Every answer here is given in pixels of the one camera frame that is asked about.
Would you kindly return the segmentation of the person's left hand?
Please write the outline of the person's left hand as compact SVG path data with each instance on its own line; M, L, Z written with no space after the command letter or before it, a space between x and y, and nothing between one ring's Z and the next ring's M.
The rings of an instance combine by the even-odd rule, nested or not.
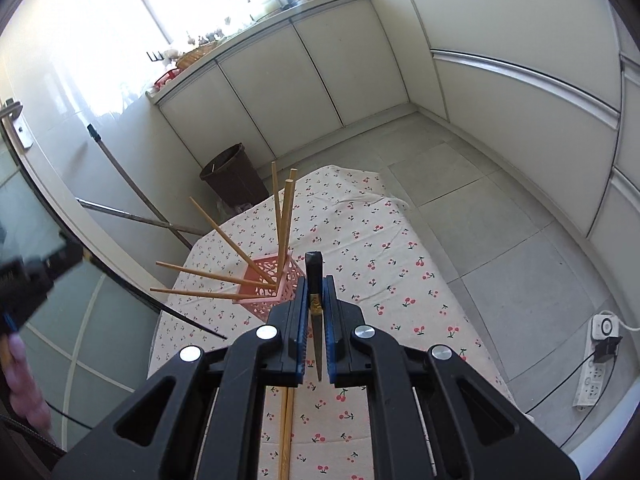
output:
M19 334L4 336L1 343L2 372L9 387L12 410L44 436L51 430L51 413L38 387Z

